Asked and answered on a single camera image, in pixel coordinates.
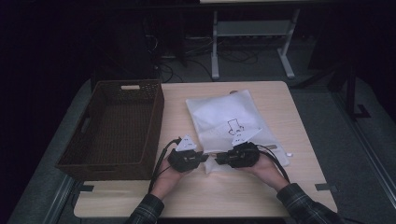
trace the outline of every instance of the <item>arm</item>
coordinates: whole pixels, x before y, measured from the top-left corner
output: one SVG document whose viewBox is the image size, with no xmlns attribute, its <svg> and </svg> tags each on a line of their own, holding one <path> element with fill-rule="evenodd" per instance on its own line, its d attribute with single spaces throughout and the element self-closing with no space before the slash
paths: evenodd
<svg viewBox="0 0 396 224">
<path fill-rule="evenodd" d="M 191 171 L 179 173 L 173 169 L 166 158 L 161 163 L 160 172 L 152 191 L 132 212 L 125 224 L 154 224 L 163 211 L 163 199 L 177 185 L 178 181 Z"/>
<path fill-rule="evenodd" d="M 254 174 L 262 182 L 275 189 L 276 197 L 285 205 L 290 215 L 303 223 L 344 223 L 336 213 L 321 203 L 314 202 L 297 184 L 290 184 L 274 163 L 260 155 L 252 167 L 238 170 Z"/>
</svg>

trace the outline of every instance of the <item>translucent packaging bag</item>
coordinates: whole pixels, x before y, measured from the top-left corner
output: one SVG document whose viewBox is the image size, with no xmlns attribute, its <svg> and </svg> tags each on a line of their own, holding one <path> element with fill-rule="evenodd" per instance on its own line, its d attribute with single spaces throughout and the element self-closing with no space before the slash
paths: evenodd
<svg viewBox="0 0 396 224">
<path fill-rule="evenodd" d="M 187 99 L 186 103 L 204 153 L 226 152 L 233 149 L 233 136 L 238 131 L 262 129 L 248 141 L 262 146 L 275 145 L 272 151 L 280 164 L 289 164 L 283 147 L 270 132 L 248 90 L 218 97 Z M 206 161 L 205 169 L 207 174 L 233 171 L 228 165 L 217 165 L 212 157 Z"/>
</svg>

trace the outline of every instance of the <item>wooden table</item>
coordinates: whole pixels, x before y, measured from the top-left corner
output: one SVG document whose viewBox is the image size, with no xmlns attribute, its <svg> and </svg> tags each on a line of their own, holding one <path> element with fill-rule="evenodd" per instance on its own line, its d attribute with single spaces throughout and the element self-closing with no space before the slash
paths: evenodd
<svg viewBox="0 0 396 224">
<path fill-rule="evenodd" d="M 291 182 L 299 183 L 313 200 L 333 211 L 336 206 L 298 111 L 284 82 L 213 82 L 163 84 L 165 107 L 159 152 L 172 139 L 189 134 L 199 146 L 186 99 L 249 90 L 269 129 L 283 148 L 292 153 L 285 167 Z M 92 192 L 81 192 L 75 207 L 77 217 L 128 217 L 144 195 L 149 181 L 87 181 Z M 243 173 L 205 173 L 201 164 L 184 177 L 165 200 L 162 217 L 287 217 L 276 192 L 255 176 Z"/>
</svg>

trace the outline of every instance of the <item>plaid sleeve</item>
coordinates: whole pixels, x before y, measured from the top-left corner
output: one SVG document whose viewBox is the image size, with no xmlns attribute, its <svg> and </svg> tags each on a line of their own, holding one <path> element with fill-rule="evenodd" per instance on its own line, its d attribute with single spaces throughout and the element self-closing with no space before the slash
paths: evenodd
<svg viewBox="0 0 396 224">
<path fill-rule="evenodd" d="M 297 184 L 283 188 L 276 197 L 285 205 L 291 217 L 302 223 L 345 223 L 336 213 L 314 202 Z"/>
<path fill-rule="evenodd" d="M 132 212 L 125 224 L 154 224 L 163 211 L 163 202 L 152 194 L 147 194 Z"/>
</svg>

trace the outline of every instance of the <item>basket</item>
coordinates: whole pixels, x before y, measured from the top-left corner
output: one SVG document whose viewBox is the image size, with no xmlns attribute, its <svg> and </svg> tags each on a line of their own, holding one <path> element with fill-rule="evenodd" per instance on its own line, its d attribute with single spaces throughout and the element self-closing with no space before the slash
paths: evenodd
<svg viewBox="0 0 396 224">
<path fill-rule="evenodd" d="M 79 181 L 151 179 L 163 104 L 159 80 L 98 82 L 56 167 Z"/>
</svg>

